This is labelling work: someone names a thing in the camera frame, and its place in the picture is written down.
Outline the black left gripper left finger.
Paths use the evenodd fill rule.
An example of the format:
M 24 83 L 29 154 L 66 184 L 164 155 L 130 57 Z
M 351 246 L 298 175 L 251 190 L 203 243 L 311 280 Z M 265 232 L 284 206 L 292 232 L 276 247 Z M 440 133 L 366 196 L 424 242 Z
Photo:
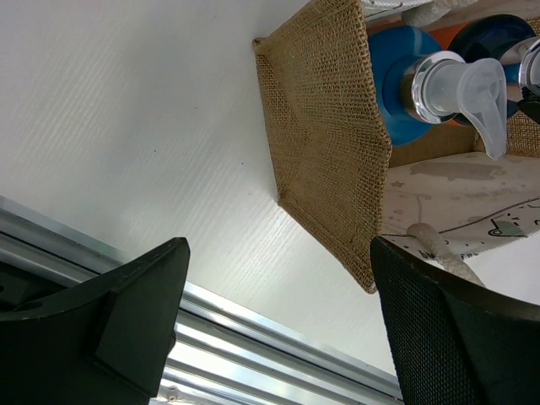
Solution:
M 149 403 L 176 341 L 189 260 L 176 237 L 73 287 L 2 300 L 2 403 Z

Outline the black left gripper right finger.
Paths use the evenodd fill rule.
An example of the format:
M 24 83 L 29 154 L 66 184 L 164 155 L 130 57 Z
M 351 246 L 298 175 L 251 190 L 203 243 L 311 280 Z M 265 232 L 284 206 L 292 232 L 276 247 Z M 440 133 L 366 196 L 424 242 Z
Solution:
M 539 307 L 375 237 L 370 261 L 406 404 L 537 404 Z

